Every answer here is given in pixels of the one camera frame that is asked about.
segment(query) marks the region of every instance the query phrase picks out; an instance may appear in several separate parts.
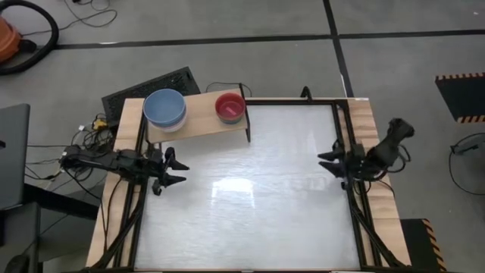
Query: gray floor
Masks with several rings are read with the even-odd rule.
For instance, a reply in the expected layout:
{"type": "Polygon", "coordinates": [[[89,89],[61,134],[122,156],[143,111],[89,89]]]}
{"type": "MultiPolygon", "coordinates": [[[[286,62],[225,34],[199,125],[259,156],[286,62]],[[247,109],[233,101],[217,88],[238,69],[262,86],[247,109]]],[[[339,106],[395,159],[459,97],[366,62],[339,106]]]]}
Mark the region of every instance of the gray floor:
{"type": "MultiPolygon", "coordinates": [[[[95,0],[95,6],[103,6],[103,1],[95,0]]],[[[35,2],[52,12],[61,26],[74,19],[62,0],[35,2]]],[[[331,4],[339,33],[466,30],[485,24],[485,4],[479,1],[340,0],[331,4]]],[[[112,25],[93,29],[75,24],[61,33],[60,42],[329,33],[319,0],[113,0],[111,7],[118,10],[112,25]]],[[[79,15],[91,13],[89,6],[73,9],[79,15]]],[[[2,16],[23,33],[46,27],[39,17],[30,15],[12,8],[2,16]]],[[[33,39],[42,43],[46,37],[33,39]]],[[[484,46],[484,36],[342,41],[354,93],[371,98],[380,135],[394,117],[416,128],[416,136],[405,143],[413,162],[392,176],[398,209],[402,218],[431,220],[451,271],[485,268],[485,200],[455,187],[447,165],[449,146],[485,126],[456,124],[434,77],[485,71],[484,46]]],[[[102,111],[101,97],[184,66],[190,66],[201,89],[212,81],[242,81],[255,96],[297,96],[304,85],[314,96],[345,95],[331,41],[255,42],[54,51],[29,71],[0,79],[0,107],[32,105],[31,143],[69,143],[79,124],[102,111]]],[[[30,150],[29,160],[54,158],[60,152],[30,150]]],[[[477,151],[454,158],[455,176],[464,187],[485,192],[483,156],[477,151]]],[[[50,174],[55,167],[36,170],[50,174]]],[[[76,190],[68,185],[60,192],[76,190]]],[[[79,261],[82,254],[75,259],[79,261]]],[[[48,271],[57,269],[50,266],[48,271]]]]}

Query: black metal frame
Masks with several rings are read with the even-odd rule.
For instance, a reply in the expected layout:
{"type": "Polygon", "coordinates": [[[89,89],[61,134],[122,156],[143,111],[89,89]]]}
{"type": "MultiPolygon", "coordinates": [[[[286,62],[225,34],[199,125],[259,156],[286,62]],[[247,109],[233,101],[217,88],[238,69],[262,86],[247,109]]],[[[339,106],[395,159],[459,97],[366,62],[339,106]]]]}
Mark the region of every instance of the black metal frame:
{"type": "MultiPolygon", "coordinates": [[[[349,112],[349,105],[346,99],[313,99],[311,97],[311,93],[309,92],[308,87],[305,87],[303,89],[301,97],[305,97],[306,99],[251,99],[251,100],[246,100],[247,105],[329,105],[332,107],[332,112],[333,112],[333,122],[335,124],[335,130],[336,130],[336,135],[337,139],[343,143],[343,131],[342,127],[340,125],[340,120],[339,120],[339,109],[343,111],[345,122],[346,122],[346,128],[347,132],[349,135],[349,140],[351,143],[355,143],[355,135],[352,129],[352,121],[350,118],[350,112],[349,112]]],[[[146,139],[146,120],[144,117],[142,117],[142,122],[140,124],[140,129],[139,129],[139,135],[138,139],[136,141],[136,147],[137,149],[141,149],[142,141],[147,141],[146,139]]],[[[146,194],[147,194],[147,183],[144,183],[144,186],[142,190],[139,193],[139,198],[143,200],[143,203],[145,202],[146,194]]],[[[362,183],[358,184],[359,189],[361,190],[361,203],[364,206],[364,214],[367,220],[369,220],[369,224],[372,229],[374,229],[372,225],[372,217],[371,217],[371,210],[369,208],[369,203],[368,203],[368,198],[367,194],[365,193],[365,189],[363,188],[364,185],[362,183]]],[[[349,190],[346,190],[347,192],[347,197],[349,200],[349,206],[351,206],[352,200],[355,200],[355,195],[352,191],[352,188],[349,190]]],[[[132,205],[132,196],[133,196],[133,189],[129,190],[127,194],[127,198],[125,200],[124,204],[124,219],[122,219],[121,226],[123,227],[126,224],[126,220],[129,215],[129,210],[132,205]]],[[[365,258],[365,249],[364,249],[364,243],[361,235],[361,228],[359,226],[358,220],[355,218],[354,215],[351,213],[351,218],[352,218],[352,227],[354,230],[354,235],[355,235],[355,245],[357,246],[357,254],[358,254],[358,259],[359,259],[359,265],[361,268],[365,268],[368,266],[366,258],[365,258]]],[[[130,257],[128,260],[128,268],[134,270],[134,265],[135,265],[135,257],[136,257],[136,251],[138,247],[138,240],[139,240],[139,232],[141,228],[141,221],[142,217],[139,217],[137,222],[134,224],[133,227],[133,239],[131,242],[131,249],[130,249],[130,257]]],[[[381,265],[380,264],[380,255],[378,254],[378,251],[375,249],[374,245],[372,245],[372,250],[373,250],[373,256],[374,256],[374,264],[375,265],[381,265]]],[[[122,252],[122,249],[118,250],[118,256],[120,257],[120,254],[122,252]]],[[[120,266],[120,258],[115,259],[114,266],[120,266]]]]}

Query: wooden stand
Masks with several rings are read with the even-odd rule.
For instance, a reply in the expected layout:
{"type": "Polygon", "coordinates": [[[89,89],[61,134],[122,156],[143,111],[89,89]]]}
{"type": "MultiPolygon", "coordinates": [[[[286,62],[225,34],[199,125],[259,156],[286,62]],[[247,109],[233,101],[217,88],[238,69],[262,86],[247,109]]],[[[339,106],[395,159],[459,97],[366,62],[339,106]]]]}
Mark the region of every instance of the wooden stand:
{"type": "Polygon", "coordinates": [[[225,93],[235,93],[243,96],[239,89],[203,93],[199,95],[185,96],[187,107],[187,120],[185,125],[173,133],[165,133],[160,128],[149,122],[148,141],[150,143],[163,143],[171,140],[181,140],[189,137],[198,137],[212,133],[223,133],[234,130],[246,130],[248,141],[249,136],[249,116],[246,107],[246,114],[237,124],[223,123],[215,111],[215,102],[219,96],[225,93]]]}

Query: blue bowl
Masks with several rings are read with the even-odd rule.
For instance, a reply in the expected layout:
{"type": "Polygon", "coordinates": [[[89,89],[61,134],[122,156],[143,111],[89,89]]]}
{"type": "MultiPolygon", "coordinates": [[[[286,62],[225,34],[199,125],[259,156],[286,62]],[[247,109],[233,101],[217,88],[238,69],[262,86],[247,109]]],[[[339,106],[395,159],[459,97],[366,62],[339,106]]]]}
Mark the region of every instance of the blue bowl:
{"type": "Polygon", "coordinates": [[[173,89],[155,91],[143,103],[143,114],[146,119],[158,127],[169,127],[179,123],[185,112],[185,99],[173,89]]]}

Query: yellow black striped tape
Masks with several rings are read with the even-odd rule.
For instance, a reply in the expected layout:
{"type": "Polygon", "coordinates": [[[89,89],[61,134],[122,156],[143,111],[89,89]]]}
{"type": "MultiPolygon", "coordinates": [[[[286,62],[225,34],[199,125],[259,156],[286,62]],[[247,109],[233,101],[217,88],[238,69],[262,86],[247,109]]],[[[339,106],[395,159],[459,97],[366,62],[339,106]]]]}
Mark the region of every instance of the yellow black striped tape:
{"type": "Polygon", "coordinates": [[[485,76],[484,73],[453,74],[453,75],[436,76],[435,80],[465,79],[465,78],[484,77],[484,76],[485,76]]]}
{"type": "Polygon", "coordinates": [[[434,254],[436,255],[436,261],[438,262],[438,266],[440,267],[440,271],[446,271],[445,261],[441,256],[440,248],[438,247],[437,238],[434,236],[433,228],[431,227],[431,223],[428,219],[422,219],[423,224],[426,226],[426,232],[430,238],[431,246],[433,247],[434,254]]]}
{"type": "Polygon", "coordinates": [[[456,121],[459,123],[485,122],[485,115],[459,117],[456,119],[456,121]]]}

